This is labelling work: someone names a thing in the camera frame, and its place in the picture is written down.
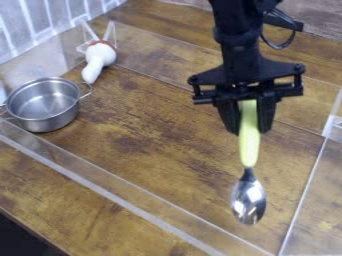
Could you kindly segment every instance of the black cable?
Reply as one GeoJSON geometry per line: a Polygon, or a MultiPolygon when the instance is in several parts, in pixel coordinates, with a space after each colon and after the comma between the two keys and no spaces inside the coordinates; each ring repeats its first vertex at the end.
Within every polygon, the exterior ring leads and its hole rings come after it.
{"type": "Polygon", "coordinates": [[[284,21],[286,21],[289,24],[292,24],[293,25],[293,34],[292,34],[292,36],[289,37],[289,39],[284,42],[284,43],[281,43],[281,44],[276,44],[276,43],[273,43],[270,40],[269,40],[269,38],[262,34],[262,40],[265,41],[265,43],[270,46],[270,47],[273,47],[274,49],[277,49],[277,50],[282,50],[282,49],[285,49],[286,47],[289,47],[290,46],[290,44],[293,43],[293,41],[294,41],[294,38],[296,38],[296,29],[297,29],[297,25],[296,25],[296,21],[293,20],[293,18],[292,17],[289,17],[280,9],[273,9],[266,15],[273,15],[273,16],[276,16],[276,17],[278,17],[278,18],[281,18],[284,21]]]}

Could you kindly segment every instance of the saucepan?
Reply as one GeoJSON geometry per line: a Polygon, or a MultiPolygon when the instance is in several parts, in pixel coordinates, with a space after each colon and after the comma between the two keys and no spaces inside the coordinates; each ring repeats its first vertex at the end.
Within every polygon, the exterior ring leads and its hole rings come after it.
{"type": "Polygon", "coordinates": [[[51,132],[70,124],[79,112],[82,95],[79,85],[60,77],[40,78],[14,90],[0,107],[6,107],[19,126],[31,132],[51,132]]]}

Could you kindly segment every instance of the robotic arm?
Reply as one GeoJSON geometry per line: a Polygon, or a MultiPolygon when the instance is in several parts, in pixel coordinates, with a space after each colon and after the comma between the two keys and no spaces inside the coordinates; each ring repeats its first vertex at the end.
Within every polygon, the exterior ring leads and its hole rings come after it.
{"type": "Polygon", "coordinates": [[[288,47],[296,31],[304,24],[276,7],[282,0],[209,0],[213,6],[214,38],[221,44],[223,65],[194,75],[189,84],[194,87],[194,103],[214,104],[226,129],[238,135],[241,111],[238,102],[256,99],[258,128],[266,133],[273,126],[277,103],[282,97],[304,95],[302,74],[305,66],[269,60],[260,52],[260,37],[276,49],[288,47]],[[262,34],[264,23],[292,28],[288,42],[276,45],[262,34]],[[293,77],[293,83],[277,84],[276,80],[293,77]]]}

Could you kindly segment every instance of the spoon bowl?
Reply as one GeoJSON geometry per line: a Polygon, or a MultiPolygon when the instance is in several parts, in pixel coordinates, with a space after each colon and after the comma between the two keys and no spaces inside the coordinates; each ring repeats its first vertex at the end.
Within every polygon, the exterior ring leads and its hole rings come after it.
{"type": "Polygon", "coordinates": [[[245,174],[233,188],[231,210],[242,224],[254,225],[262,219],[266,210],[266,192],[254,176],[253,168],[245,169],[245,174]]]}

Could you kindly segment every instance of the yellow spoon handle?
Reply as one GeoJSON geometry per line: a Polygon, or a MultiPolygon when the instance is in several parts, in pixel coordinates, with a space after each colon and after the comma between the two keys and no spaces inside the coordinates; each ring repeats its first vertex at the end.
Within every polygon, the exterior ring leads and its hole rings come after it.
{"type": "Polygon", "coordinates": [[[261,132],[258,129],[257,100],[241,102],[242,118],[240,130],[241,161],[253,168],[258,161],[261,132]]]}

